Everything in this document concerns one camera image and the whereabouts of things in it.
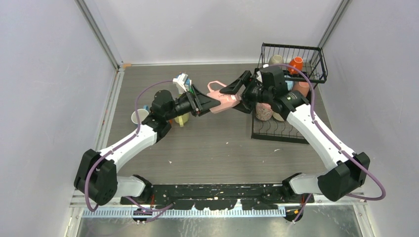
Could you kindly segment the pale yellow faceted mug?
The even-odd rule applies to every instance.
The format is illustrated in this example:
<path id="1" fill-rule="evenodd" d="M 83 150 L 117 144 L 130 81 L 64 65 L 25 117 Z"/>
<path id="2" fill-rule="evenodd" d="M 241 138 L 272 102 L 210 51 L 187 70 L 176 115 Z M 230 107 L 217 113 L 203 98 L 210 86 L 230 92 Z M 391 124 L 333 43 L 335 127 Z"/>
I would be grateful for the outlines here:
<path id="1" fill-rule="evenodd" d="M 174 118 L 174 121 L 179 124 L 180 127 L 183 127 L 189 120 L 189 113 L 177 116 Z"/>

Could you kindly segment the pink patterned mug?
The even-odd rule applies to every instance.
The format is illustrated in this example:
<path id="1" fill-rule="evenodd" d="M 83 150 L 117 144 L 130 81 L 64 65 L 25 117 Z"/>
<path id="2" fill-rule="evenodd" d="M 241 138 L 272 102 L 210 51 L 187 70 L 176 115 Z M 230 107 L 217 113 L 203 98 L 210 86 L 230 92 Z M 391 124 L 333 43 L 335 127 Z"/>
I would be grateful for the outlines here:
<path id="1" fill-rule="evenodd" d="M 273 110 L 267 103 L 257 103 L 255 107 L 255 116 L 260 121 L 267 121 L 272 118 Z"/>

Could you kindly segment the tall cream dragon mug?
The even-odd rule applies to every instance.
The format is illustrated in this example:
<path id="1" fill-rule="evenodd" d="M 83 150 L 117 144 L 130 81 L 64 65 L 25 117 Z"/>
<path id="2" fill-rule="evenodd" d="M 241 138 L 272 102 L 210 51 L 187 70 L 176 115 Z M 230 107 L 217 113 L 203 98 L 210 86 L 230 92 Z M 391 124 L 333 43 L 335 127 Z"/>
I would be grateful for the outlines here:
<path id="1" fill-rule="evenodd" d="M 282 116 L 279 113 L 276 113 L 276 112 L 273 112 L 272 117 L 277 121 L 281 121 L 281 122 L 285 121 L 285 119 L 282 118 Z"/>

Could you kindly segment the blue floral mug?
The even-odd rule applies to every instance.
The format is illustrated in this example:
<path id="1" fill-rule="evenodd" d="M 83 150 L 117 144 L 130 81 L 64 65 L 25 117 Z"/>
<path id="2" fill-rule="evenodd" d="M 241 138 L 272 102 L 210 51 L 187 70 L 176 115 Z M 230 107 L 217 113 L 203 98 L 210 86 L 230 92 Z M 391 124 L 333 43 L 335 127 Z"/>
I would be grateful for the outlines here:
<path id="1" fill-rule="evenodd" d="M 131 122 L 138 126 L 138 121 L 142 122 L 150 113 L 150 109 L 147 105 L 143 106 L 140 109 L 137 109 L 136 112 L 131 114 Z"/>

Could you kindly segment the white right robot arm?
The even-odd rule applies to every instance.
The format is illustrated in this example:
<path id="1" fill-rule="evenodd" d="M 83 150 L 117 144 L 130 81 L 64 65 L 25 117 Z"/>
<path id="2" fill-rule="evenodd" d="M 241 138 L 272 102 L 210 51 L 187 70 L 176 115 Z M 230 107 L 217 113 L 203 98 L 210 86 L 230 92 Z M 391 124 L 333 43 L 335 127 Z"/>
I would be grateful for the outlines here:
<path id="1" fill-rule="evenodd" d="M 299 131 L 321 158 L 326 172 L 295 174 L 283 181 L 284 200 L 296 202 L 305 193 L 323 194 L 331 201 L 351 196 L 352 191 L 364 184 L 370 158 L 341 142 L 314 113 L 306 97 L 297 90 L 288 89 L 288 81 L 281 66 L 266 67 L 254 75 L 245 71 L 220 93 L 235 95 L 244 86 L 237 110 L 250 111 L 257 103 L 269 104 Z"/>

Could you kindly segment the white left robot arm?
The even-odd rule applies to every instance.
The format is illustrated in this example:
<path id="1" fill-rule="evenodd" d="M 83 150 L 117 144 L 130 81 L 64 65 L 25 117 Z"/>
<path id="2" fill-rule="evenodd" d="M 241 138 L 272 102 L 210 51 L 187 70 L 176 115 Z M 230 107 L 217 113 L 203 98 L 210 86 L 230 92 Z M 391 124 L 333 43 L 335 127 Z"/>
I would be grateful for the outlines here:
<path id="1" fill-rule="evenodd" d="M 84 194 L 90 211 L 107 204 L 112 198 L 133 197 L 139 204 L 147 204 L 152 192 L 149 182 L 138 175 L 118 176 L 119 170 L 142 150 L 158 143 L 171 129 L 170 120 L 183 114 L 202 116 L 221 104 L 200 92 L 194 85 L 178 98 L 168 90 L 156 92 L 149 115 L 139 127 L 119 142 L 100 151 L 87 150 L 78 168 L 74 186 Z"/>

